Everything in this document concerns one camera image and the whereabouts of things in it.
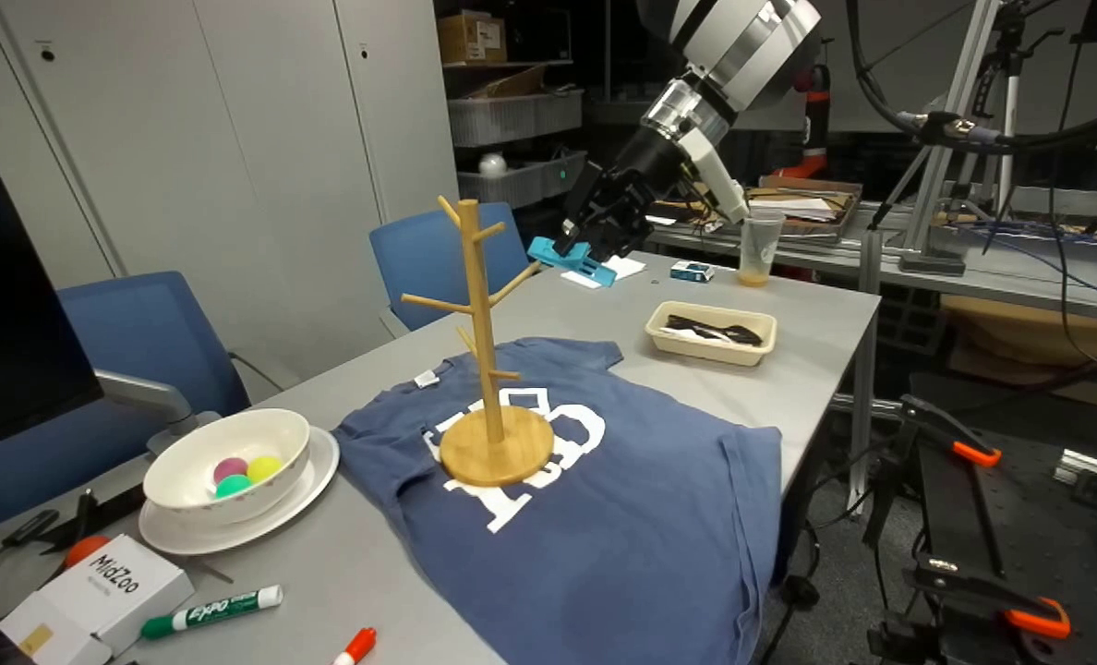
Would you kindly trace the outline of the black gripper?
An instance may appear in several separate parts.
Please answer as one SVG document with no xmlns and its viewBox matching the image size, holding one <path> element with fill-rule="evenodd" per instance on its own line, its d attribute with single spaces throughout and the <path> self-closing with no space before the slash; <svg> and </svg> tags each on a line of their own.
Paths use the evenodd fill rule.
<svg viewBox="0 0 1097 665">
<path fill-rule="evenodd" d="M 604 264 L 619 255 L 619 238 L 645 233 L 645 211 L 657 196 L 663 196 L 684 179 L 684 153 L 642 127 L 628 138 L 628 146 L 604 164 L 592 164 L 581 179 L 575 222 L 560 222 L 560 243 L 592 242 L 592 259 Z"/>
</svg>

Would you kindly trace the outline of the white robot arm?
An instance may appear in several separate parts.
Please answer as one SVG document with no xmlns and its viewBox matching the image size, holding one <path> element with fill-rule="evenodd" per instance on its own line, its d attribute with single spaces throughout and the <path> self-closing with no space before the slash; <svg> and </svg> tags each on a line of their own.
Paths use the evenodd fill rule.
<svg viewBox="0 0 1097 665">
<path fill-rule="evenodd" d="M 791 66 L 821 25 L 813 0 L 653 0 L 650 23 L 679 72 L 604 164 L 588 164 L 567 194 L 560 253 L 628 255 L 650 238 L 645 211 L 676 186 L 703 186 L 715 222 L 743 222 L 749 202 L 719 159 L 743 111 Z"/>
</svg>

